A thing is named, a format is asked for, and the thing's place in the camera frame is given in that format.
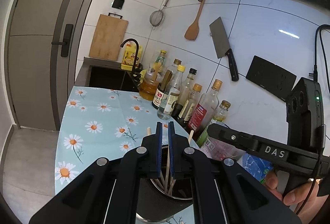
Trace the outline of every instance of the door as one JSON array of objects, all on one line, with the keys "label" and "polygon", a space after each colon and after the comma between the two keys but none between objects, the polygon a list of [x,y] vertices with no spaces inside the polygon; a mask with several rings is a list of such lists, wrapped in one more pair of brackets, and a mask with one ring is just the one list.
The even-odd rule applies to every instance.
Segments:
[{"label": "door", "polygon": [[90,2],[17,1],[7,65],[9,102],[19,126],[59,130],[74,83],[80,22]]}]

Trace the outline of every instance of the red label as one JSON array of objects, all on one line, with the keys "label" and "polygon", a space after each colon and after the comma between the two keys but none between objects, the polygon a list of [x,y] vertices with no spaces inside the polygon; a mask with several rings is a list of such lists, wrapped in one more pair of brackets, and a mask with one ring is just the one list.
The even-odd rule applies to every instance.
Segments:
[{"label": "red label", "polygon": [[204,109],[201,105],[196,106],[196,109],[194,113],[192,114],[190,121],[188,123],[188,127],[192,130],[196,131],[199,126],[201,125],[201,122],[206,114],[207,110]]}]

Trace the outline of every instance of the fingernail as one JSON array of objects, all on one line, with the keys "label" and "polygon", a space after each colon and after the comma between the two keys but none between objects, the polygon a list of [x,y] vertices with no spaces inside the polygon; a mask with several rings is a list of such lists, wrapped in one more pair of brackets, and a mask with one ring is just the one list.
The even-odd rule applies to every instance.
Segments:
[{"label": "fingernail", "polygon": [[283,199],[285,205],[293,205],[296,200],[296,195],[294,192],[289,192]]},{"label": "fingernail", "polygon": [[273,178],[270,178],[269,180],[267,180],[266,184],[272,190],[276,188],[276,182],[275,182],[275,179],[273,179]]}]

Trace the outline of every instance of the yellow detergent bottle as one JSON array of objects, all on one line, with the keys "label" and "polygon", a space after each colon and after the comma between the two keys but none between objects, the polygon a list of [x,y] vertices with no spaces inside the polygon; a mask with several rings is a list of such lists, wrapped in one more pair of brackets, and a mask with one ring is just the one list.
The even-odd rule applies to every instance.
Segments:
[{"label": "yellow detergent bottle", "polygon": [[[123,57],[123,61],[121,62],[121,69],[125,71],[131,71],[133,67],[134,57],[136,52],[136,44],[132,42],[128,42],[125,47],[125,53]],[[139,45],[139,51],[138,51],[138,59],[136,61],[136,67],[138,66],[138,63],[140,62],[142,53],[142,46]]]}]

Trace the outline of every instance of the barcode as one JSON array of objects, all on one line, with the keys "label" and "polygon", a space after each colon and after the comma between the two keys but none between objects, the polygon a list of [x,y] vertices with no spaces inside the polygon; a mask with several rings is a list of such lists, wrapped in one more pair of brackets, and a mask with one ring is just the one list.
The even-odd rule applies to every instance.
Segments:
[{"label": "barcode", "polygon": [[205,145],[210,149],[210,150],[213,150],[215,148],[214,144],[209,140],[207,139],[205,141]]},{"label": "barcode", "polygon": [[196,130],[196,126],[193,123],[191,123],[190,126],[194,131]]}]

